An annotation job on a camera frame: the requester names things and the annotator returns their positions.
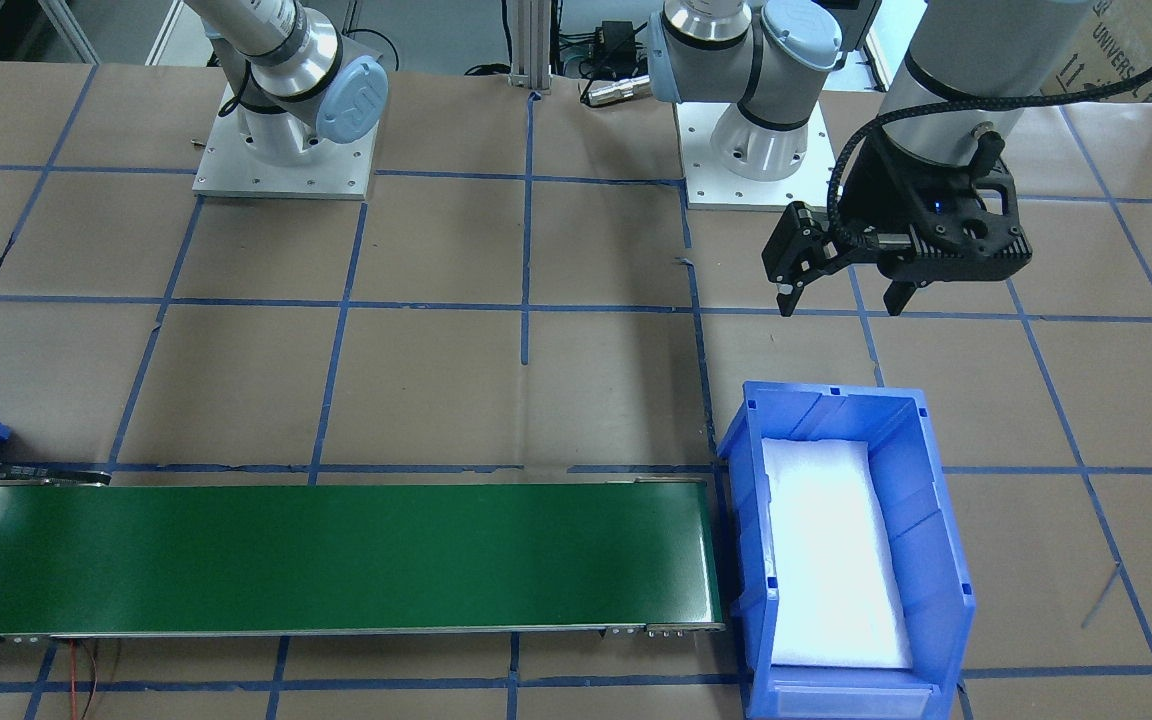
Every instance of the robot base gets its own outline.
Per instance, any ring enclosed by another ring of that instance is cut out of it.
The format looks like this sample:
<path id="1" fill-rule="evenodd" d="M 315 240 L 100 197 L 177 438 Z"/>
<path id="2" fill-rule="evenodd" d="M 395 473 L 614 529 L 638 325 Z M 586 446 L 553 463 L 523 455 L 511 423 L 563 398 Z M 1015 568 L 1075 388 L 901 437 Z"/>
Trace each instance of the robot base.
<path id="1" fill-rule="evenodd" d="M 238 131 L 238 113 L 217 118 L 198 162 L 194 191 L 212 197 L 365 200 L 378 128 L 348 145 L 319 142 L 308 152 L 310 161 L 305 164 L 274 165 L 247 146 Z"/>
<path id="2" fill-rule="evenodd" d="M 774 210 L 791 200 L 824 209 L 833 169 L 833 146 L 820 106 L 812 109 L 808 151 L 799 169 L 782 181 L 759 182 L 728 170 L 708 144 L 730 103 L 684 103 L 679 109 L 679 149 L 687 177 L 687 206 L 698 210 Z"/>

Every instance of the blue joint cap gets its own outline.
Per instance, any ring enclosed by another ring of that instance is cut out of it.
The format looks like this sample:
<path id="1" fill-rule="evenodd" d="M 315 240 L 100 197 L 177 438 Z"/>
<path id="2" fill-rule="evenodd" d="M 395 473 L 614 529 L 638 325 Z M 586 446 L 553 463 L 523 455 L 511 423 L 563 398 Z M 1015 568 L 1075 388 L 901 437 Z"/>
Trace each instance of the blue joint cap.
<path id="1" fill-rule="evenodd" d="M 389 76 L 371 55 L 356 58 L 340 68 L 338 78 L 323 94 L 317 132 L 328 141 L 347 145 L 367 135 L 389 99 Z"/>
<path id="2" fill-rule="evenodd" d="M 812 0 L 768 0 L 763 6 L 767 36 L 791 58 L 828 73 L 842 48 L 842 28 L 829 10 Z"/>
<path id="3" fill-rule="evenodd" d="M 647 24 L 647 75 L 652 78 L 652 96 L 662 103 L 682 103 L 679 82 L 673 77 L 669 44 L 664 39 L 660 13 L 654 13 Z"/>

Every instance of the metal post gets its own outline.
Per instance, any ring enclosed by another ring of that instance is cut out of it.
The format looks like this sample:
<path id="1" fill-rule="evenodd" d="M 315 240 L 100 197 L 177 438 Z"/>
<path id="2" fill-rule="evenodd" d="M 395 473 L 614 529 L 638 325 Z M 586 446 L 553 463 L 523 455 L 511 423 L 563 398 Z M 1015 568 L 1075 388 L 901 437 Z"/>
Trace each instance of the metal post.
<path id="1" fill-rule="evenodd" d="M 100 63 L 100 56 L 96 54 L 96 48 L 88 39 L 88 33 L 84 33 L 83 28 L 78 26 L 78 18 L 74 17 L 74 12 L 69 9 L 69 5 L 65 0 L 38 0 L 38 6 L 40 6 L 41 12 L 47 14 L 51 25 L 60 33 L 61 40 L 65 40 L 65 44 L 69 45 L 69 50 L 78 55 L 78 60 L 88 65 Z"/>
<path id="2" fill-rule="evenodd" d="M 509 82 L 539 92 L 550 91 L 550 0 L 513 0 L 515 47 Z"/>

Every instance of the green conveyor belt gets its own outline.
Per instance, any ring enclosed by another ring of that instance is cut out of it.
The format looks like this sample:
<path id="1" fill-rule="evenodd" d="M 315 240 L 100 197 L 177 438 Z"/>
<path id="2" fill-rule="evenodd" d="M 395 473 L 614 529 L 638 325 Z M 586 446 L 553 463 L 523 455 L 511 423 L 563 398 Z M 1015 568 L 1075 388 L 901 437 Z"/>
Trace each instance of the green conveyor belt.
<path id="1" fill-rule="evenodd" d="M 0 637 L 721 623 L 699 483 L 0 487 Z"/>

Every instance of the tiled table surface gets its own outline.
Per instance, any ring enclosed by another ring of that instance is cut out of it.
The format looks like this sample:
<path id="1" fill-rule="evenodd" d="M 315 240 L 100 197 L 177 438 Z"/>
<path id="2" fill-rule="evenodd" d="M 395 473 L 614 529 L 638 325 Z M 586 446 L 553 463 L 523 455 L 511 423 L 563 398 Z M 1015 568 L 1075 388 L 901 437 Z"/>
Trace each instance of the tiled table surface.
<path id="1" fill-rule="evenodd" d="M 1030 111 L 1009 159 L 1038 256 L 1014 282 L 890 319 L 858 268 L 786 320 L 758 263 L 776 215 L 684 211 L 666 105 L 399 74 L 369 205 L 196 200 L 221 83 L 0 65 L 3 458 L 123 484 L 713 482 L 745 379 L 920 387 L 980 602 L 956 714 L 1152 717 L 1152 108 Z M 839 143 L 877 97 L 824 108 Z M 741 717 L 728 634 L 99 650 L 91 717 Z M 67 646 L 0 647 L 0 717 L 68 717 L 68 676 Z"/>

